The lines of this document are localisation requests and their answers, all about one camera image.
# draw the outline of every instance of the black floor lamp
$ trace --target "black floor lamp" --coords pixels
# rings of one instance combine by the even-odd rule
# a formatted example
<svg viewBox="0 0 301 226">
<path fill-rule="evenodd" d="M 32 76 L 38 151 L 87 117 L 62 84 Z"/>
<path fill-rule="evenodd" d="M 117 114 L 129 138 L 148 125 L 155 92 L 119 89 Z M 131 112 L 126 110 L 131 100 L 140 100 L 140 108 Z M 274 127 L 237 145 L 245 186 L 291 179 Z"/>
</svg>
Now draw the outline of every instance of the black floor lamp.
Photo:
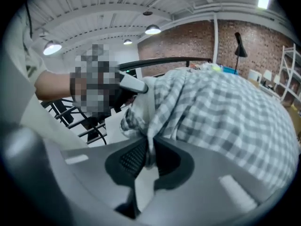
<svg viewBox="0 0 301 226">
<path fill-rule="evenodd" d="M 237 55 L 237 61 L 236 61 L 234 74 L 236 74 L 236 69 L 237 69 L 237 65 L 238 65 L 238 58 L 239 57 L 243 57 L 243 58 L 248 57 L 248 55 L 246 54 L 246 50 L 243 46 L 243 42 L 241 40 L 240 33 L 236 32 L 235 37 L 236 37 L 236 40 L 237 40 L 238 47 L 235 51 L 235 55 Z"/>
</svg>

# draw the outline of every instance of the gray and white plaid shirt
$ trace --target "gray and white plaid shirt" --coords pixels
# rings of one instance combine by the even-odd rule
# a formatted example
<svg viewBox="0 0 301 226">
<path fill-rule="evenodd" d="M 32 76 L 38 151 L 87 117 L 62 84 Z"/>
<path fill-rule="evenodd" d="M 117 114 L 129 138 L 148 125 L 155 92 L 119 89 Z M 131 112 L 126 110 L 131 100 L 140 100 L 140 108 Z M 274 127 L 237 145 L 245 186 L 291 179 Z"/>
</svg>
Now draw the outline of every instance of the gray and white plaid shirt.
<svg viewBox="0 0 301 226">
<path fill-rule="evenodd" d="M 126 112 L 120 128 L 127 137 L 161 135 L 219 152 L 271 191 L 294 176 L 300 148 L 289 114 L 244 78 L 171 70 L 156 79 L 154 96 L 149 124 Z"/>
</svg>

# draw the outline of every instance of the metal railing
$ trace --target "metal railing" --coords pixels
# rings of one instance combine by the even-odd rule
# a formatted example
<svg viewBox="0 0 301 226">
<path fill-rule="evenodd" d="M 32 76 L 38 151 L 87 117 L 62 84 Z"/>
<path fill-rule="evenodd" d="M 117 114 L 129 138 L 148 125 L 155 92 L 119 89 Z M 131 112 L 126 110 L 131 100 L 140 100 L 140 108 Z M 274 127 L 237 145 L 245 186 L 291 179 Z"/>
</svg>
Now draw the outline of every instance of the metal railing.
<svg viewBox="0 0 301 226">
<path fill-rule="evenodd" d="M 139 61 L 133 61 L 133 62 L 129 62 L 129 63 L 124 63 L 124 64 L 120 64 L 120 70 L 121 71 L 126 71 L 126 70 L 132 70 L 132 69 L 136 69 L 136 68 L 143 68 L 143 67 L 147 67 L 147 66 L 152 66 L 152 65 L 161 65 L 161 64 L 168 64 L 168 63 L 176 63 L 176 62 L 186 62 L 186 67 L 189 67 L 190 65 L 190 61 L 207 61 L 207 62 L 211 62 L 212 60 L 210 58 L 200 58 L 200 57 L 168 57 L 168 58 L 153 58 L 153 59 L 146 59 L 146 60 L 139 60 Z M 164 74 L 159 74 L 156 75 L 155 77 L 159 77 L 159 76 L 163 76 Z M 72 103 L 73 101 L 71 100 L 67 100 L 67 99 L 61 99 L 58 100 L 60 101 L 62 104 L 63 102 L 70 102 Z M 68 128 L 68 129 L 72 129 L 80 124 L 86 124 L 86 125 L 90 125 L 92 128 L 87 129 L 87 131 L 80 133 L 78 136 L 79 137 L 83 137 L 93 131 L 97 132 L 97 134 L 99 135 L 96 138 L 93 138 L 89 141 L 87 141 L 87 144 L 93 143 L 99 139 L 102 139 L 104 144 L 106 145 L 106 140 L 104 139 L 104 137 L 107 135 L 107 133 L 102 134 L 99 129 L 101 127 L 105 128 L 105 123 L 99 121 L 99 125 L 95 126 L 93 123 L 91 123 L 90 118 L 88 118 L 80 109 L 74 107 L 74 106 L 70 106 L 70 105 L 64 105 L 64 110 L 62 111 L 62 108 L 60 108 L 60 112 L 57 110 L 57 108 L 55 107 L 55 103 L 57 103 L 58 101 L 50 101 L 50 102 L 42 102 L 41 105 L 44 108 L 47 108 L 49 106 L 51 106 L 50 111 L 54 111 L 56 113 L 55 119 L 57 120 L 61 120 L 61 122 Z M 68 120 L 65 120 L 66 116 L 70 116 L 74 113 L 80 113 L 83 116 L 82 120 L 76 121 L 76 122 L 72 122 L 68 123 L 68 121 L 70 120 L 70 117 L 68 118 Z"/>
<path fill-rule="evenodd" d="M 151 58 L 151 59 L 128 62 L 128 63 L 120 64 L 119 66 L 121 71 L 143 68 L 151 65 L 161 65 L 161 64 L 176 63 L 176 62 L 186 62 L 186 67 L 189 67 L 190 61 L 211 62 L 212 60 L 210 58 L 200 58 L 200 57 Z"/>
</svg>

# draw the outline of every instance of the white ceiling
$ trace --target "white ceiling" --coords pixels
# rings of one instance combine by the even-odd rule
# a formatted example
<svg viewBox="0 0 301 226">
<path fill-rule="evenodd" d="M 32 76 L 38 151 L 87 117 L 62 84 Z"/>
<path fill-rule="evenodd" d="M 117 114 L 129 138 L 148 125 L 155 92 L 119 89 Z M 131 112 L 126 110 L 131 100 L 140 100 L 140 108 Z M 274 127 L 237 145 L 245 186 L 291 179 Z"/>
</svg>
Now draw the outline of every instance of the white ceiling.
<svg viewBox="0 0 301 226">
<path fill-rule="evenodd" d="M 177 21 L 198 18 L 213 12 L 257 14 L 277 20 L 290 28 L 276 0 L 271 1 L 268 10 L 257 9 L 257 3 L 258 0 L 28 1 L 36 47 L 42 47 L 45 43 L 40 34 L 46 31 L 49 33 L 47 39 L 62 43 L 61 53 L 67 53 L 92 41 L 121 43 L 126 38 L 141 41 L 145 28 L 150 24 L 172 27 Z M 142 13 L 147 10 L 153 14 L 144 16 Z"/>
</svg>

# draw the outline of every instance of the white shirt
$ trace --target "white shirt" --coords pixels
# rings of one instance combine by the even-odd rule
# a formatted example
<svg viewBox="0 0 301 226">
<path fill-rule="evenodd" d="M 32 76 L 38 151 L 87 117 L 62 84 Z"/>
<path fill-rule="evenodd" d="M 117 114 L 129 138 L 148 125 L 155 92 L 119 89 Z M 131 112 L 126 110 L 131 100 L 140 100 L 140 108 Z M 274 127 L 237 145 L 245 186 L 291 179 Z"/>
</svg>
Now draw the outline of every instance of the white shirt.
<svg viewBox="0 0 301 226">
<path fill-rule="evenodd" d="M 43 59 L 30 48 L 32 41 L 29 36 L 29 21 L 25 8 L 21 8 L 15 14 L 2 42 L 2 52 L 9 57 L 12 64 L 29 83 L 34 85 L 46 67 Z M 21 125 L 31 128 L 43 138 L 55 141 L 62 150 L 87 147 L 83 140 L 60 124 L 40 105 L 35 94 L 28 101 L 29 103 L 25 106 L 25 111 L 21 117 Z"/>
</svg>

